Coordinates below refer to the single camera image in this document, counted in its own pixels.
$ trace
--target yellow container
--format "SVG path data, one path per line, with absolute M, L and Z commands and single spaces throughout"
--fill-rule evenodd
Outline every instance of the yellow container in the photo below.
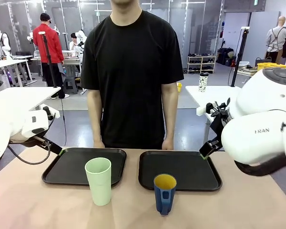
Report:
M 181 92 L 181 88 L 182 88 L 182 84 L 181 83 L 177 83 L 177 87 L 178 87 L 178 93 Z
M 277 63 L 258 63 L 257 66 L 258 71 L 264 68 L 286 68 L 286 65 Z

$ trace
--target person in red jacket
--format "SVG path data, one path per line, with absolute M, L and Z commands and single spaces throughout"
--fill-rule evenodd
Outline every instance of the person in red jacket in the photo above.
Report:
M 60 99 L 68 98 L 69 95 L 65 94 L 63 91 L 63 83 L 61 72 L 59 70 L 58 64 L 63 64 L 63 55 L 61 50 L 61 42 L 59 41 L 58 34 L 49 25 L 51 23 L 51 18 L 47 13 L 42 13 L 40 15 L 41 24 L 33 30 L 33 41 L 36 46 L 38 46 L 40 56 L 41 56 L 41 66 L 43 76 L 46 79 L 48 87 L 53 87 L 53 81 L 50 72 L 50 66 L 48 64 L 48 58 L 46 53 L 46 47 L 43 41 L 43 37 L 38 34 L 41 31 L 45 32 L 47 38 L 47 44 L 49 48 L 49 53 L 51 56 L 51 62 L 53 66 L 53 73 L 56 85 L 61 87 L 58 93 L 52 95 L 52 99 L 56 99 L 57 95 Z

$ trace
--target blue mug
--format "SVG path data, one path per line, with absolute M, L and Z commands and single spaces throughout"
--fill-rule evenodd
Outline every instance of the blue mug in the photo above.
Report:
M 157 211 L 166 216 L 172 210 L 177 180 L 172 175 L 159 174 L 154 178 L 153 185 Z

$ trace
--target tray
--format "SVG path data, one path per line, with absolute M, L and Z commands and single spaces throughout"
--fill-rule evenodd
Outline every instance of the tray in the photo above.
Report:
M 208 158 L 199 152 L 147 151 L 140 155 L 139 182 L 153 190 L 156 175 L 167 173 L 177 180 L 177 191 L 215 191 L 221 188 L 221 178 Z
M 41 178 L 49 184 L 87 186 L 85 164 L 96 157 L 111 161 L 111 185 L 116 185 L 122 178 L 126 160 L 126 153 L 120 149 L 67 148 L 53 160 Z

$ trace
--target yellow bucket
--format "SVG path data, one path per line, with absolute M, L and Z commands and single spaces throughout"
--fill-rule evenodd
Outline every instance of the yellow bucket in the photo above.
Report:
M 264 68 L 286 68 L 286 65 L 277 63 L 258 63 L 257 66 L 258 71 Z
M 181 92 L 181 88 L 182 88 L 182 84 L 181 83 L 177 83 L 177 88 L 178 88 L 178 93 Z

